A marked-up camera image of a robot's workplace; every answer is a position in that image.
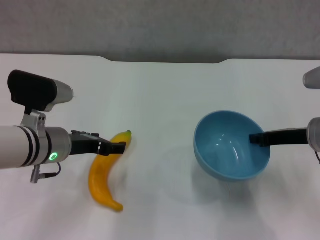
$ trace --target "black cable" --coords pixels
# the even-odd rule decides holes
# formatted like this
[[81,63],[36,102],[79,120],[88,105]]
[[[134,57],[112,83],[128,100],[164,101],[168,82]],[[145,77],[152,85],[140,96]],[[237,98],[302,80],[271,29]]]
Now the black cable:
[[58,166],[59,166],[59,171],[56,173],[56,176],[58,176],[59,175],[59,173],[61,172],[61,165],[60,165],[60,163],[56,163],[56,164],[58,164]]
[[41,173],[39,175],[40,179],[49,179],[49,178],[54,178],[56,176],[59,175],[59,173],[61,173],[61,165],[59,162],[57,162],[58,166],[59,166],[59,171],[58,172],[49,172],[49,173]]
[[319,161],[319,163],[320,163],[320,158],[319,158],[318,153],[317,153],[316,151],[314,151],[314,152],[315,152],[316,158],[318,159],[318,161]]

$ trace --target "white table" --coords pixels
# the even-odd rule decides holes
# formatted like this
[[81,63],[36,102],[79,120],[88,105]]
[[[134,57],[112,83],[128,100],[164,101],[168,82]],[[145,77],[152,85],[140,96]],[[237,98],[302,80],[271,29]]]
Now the white table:
[[[320,165],[308,145],[273,146],[256,179],[227,185],[193,153],[198,121],[217,110],[247,115],[265,131],[306,127],[320,91],[302,77],[320,61],[231,59],[218,64],[112,62],[96,56],[0,54],[0,125],[20,124],[8,75],[18,69],[70,85],[75,98],[47,126],[133,141],[109,184],[124,211],[90,196],[94,155],[71,156],[57,178],[31,184],[32,167],[0,172],[5,240],[300,240],[320,236]],[[47,164],[42,171],[56,171]]]

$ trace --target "yellow banana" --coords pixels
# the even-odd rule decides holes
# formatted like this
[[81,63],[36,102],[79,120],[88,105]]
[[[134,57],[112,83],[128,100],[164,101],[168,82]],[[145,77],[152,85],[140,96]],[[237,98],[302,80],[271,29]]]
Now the yellow banana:
[[[127,149],[131,142],[131,131],[125,131],[117,134],[111,139],[112,143],[126,143]],[[94,159],[88,177],[88,185],[91,196],[99,204],[112,208],[117,212],[124,209],[122,204],[113,200],[108,187],[108,176],[111,168],[120,158],[121,154],[110,154],[109,156],[97,155]]]

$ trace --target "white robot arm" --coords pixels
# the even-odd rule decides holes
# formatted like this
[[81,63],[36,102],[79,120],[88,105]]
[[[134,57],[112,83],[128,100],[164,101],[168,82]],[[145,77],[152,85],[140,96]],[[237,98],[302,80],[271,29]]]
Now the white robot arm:
[[[307,89],[320,89],[320,67],[303,76],[303,84]],[[249,136],[250,143],[260,147],[273,145],[309,144],[320,162],[320,117],[312,119],[307,127],[268,131]]]
[[123,154],[126,143],[111,143],[98,133],[46,127],[46,115],[56,104],[73,99],[73,89],[57,80],[14,70],[8,77],[11,100],[25,106],[19,126],[0,126],[0,169],[34,166],[31,183],[59,173],[40,174],[40,165],[64,161],[69,155]]

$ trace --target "blue bowl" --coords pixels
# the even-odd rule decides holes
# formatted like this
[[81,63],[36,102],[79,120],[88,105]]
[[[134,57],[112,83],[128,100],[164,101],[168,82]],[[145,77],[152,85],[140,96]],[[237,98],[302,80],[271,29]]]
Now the blue bowl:
[[270,147],[251,144],[250,134],[264,131],[253,120],[234,111],[216,111],[196,126],[194,153],[211,176],[227,182],[251,179],[268,165]]

